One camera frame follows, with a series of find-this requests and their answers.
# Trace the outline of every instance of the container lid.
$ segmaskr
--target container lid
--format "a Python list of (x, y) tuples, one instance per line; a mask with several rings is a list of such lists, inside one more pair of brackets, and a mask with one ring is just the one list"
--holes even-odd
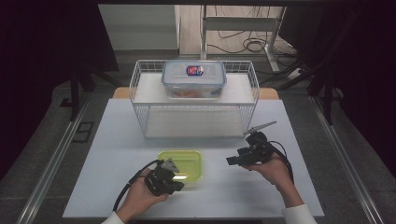
[(158, 155), (159, 160), (175, 163), (179, 173), (175, 173), (174, 180), (196, 181), (202, 177), (201, 153), (195, 150), (166, 150)]
[(171, 60), (164, 64), (164, 85), (220, 85), (226, 83), (224, 64), (218, 61)]

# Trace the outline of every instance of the metal frame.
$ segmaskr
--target metal frame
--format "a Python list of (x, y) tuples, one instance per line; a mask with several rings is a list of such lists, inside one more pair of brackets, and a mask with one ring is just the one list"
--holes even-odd
[(274, 72), (279, 71), (273, 54), (274, 44), (280, 23), (282, 22), (285, 7), (282, 7), (276, 18), (243, 18), (243, 17), (208, 17), (206, 6), (202, 17), (201, 59), (206, 59), (206, 31), (264, 31), (271, 32), (268, 44), (265, 45), (265, 54)]

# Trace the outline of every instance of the black curtain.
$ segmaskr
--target black curtain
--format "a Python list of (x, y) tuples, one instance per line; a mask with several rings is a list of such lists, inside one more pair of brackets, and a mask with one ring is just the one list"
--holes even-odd
[(71, 71), (118, 66), (96, 4), (3, 1), (0, 14), (3, 177), (45, 116), (52, 90)]
[(334, 64), (341, 107), (396, 176), (396, 7), (367, 3)]

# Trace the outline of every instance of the metal rail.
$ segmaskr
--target metal rail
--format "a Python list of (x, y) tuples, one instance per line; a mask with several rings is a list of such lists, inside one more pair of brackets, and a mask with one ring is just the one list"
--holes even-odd
[(332, 147), (334, 148), (335, 154), (337, 155), (341, 165), (346, 172), (346, 177), (348, 178), (352, 188), (354, 189), (355, 193), (358, 196), (358, 199), (361, 203), (361, 207), (364, 210), (367, 218), (369, 219), (370, 223), (372, 224), (379, 224), (384, 223), (382, 217), (379, 215), (379, 212), (375, 206), (375, 202), (372, 199), (370, 192), (364, 186), (361, 178), (358, 175), (355, 167), (353, 166), (350, 158), (347, 155), (347, 151), (344, 149), (343, 144), (341, 143), (340, 139), (336, 131), (334, 130), (332, 125), (329, 125), (327, 120), (322, 114), (322, 106), (316, 97), (309, 97), (312, 105), (314, 106), (318, 119), (320, 120), (325, 133), (328, 135), (329, 139), (331, 140)]
[(81, 119), (88, 107), (88, 102), (90, 98), (91, 94), (88, 92), (82, 96), (81, 109), (76, 115), (74, 121), (70, 121), (69, 125), (67, 126), (67, 129), (64, 132), (64, 136), (62, 137), (55, 151), (53, 152), (51, 158), (49, 159), (49, 163), (47, 164), (43, 174), (40, 176), (37, 184), (35, 185), (35, 189), (33, 190), (32, 194), (29, 197), (29, 200), (21, 211), (20, 217), (17, 220), (18, 224), (30, 224), (35, 220), (38, 209), (44, 201), (44, 198), (50, 188), (50, 184), (52, 183), (52, 180), (55, 177), (59, 166), (62, 163), (64, 154), (66, 153), (70, 142), (72, 141), (73, 135), (76, 132), (78, 125), (81, 122)]

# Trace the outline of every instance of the wrist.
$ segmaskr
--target wrist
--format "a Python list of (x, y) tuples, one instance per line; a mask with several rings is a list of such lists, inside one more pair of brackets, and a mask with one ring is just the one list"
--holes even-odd
[(283, 201), (287, 208), (304, 204), (297, 188), (289, 178), (276, 184), (276, 189), (282, 195)]
[(132, 209), (127, 209), (124, 207), (121, 207), (117, 212), (117, 216), (120, 218), (120, 220), (123, 223), (127, 223), (128, 221), (132, 220), (134, 217), (137, 216), (137, 213), (134, 212)]

